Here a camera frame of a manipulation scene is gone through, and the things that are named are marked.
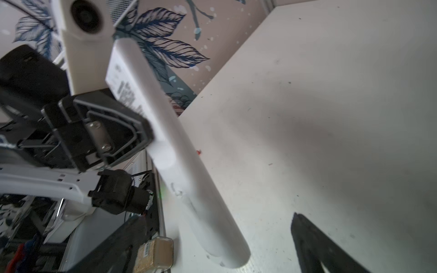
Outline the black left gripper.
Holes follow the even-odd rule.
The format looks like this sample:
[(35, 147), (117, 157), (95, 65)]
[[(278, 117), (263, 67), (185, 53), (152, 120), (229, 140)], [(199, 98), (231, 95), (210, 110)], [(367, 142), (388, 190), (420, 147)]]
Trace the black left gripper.
[(114, 167), (154, 139), (109, 89), (72, 96), (67, 74), (28, 45), (1, 58), (1, 163), (85, 172)]

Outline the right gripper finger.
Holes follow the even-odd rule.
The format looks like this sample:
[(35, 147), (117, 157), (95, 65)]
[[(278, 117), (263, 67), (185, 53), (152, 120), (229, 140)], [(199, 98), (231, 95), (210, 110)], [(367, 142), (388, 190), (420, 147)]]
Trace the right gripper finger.
[(303, 273), (368, 272), (303, 214), (293, 215), (291, 235)]

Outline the white remote control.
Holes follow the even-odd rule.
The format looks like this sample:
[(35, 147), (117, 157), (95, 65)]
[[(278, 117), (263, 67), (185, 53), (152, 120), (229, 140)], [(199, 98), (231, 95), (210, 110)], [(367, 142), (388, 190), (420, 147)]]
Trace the white remote control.
[(239, 268), (249, 246), (136, 41), (117, 39), (106, 75), (115, 99), (148, 120), (146, 150), (210, 259)]

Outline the glass spice jar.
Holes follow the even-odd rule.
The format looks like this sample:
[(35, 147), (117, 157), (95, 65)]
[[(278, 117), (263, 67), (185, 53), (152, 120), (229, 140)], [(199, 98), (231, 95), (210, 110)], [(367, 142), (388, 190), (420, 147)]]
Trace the glass spice jar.
[(174, 241), (156, 237), (140, 246), (135, 260), (134, 273), (158, 273), (174, 264)]

